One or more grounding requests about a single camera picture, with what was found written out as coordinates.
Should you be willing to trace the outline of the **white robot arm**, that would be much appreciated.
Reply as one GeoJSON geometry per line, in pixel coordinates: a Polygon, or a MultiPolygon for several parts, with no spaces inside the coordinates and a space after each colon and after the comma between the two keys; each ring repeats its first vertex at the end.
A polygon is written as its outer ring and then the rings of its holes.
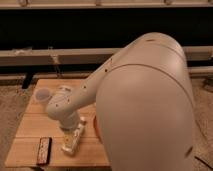
{"type": "Polygon", "coordinates": [[[194,97],[180,44],[147,33],[112,55],[79,87],[46,107],[62,130],[94,103],[112,171],[193,171],[194,97]]]}

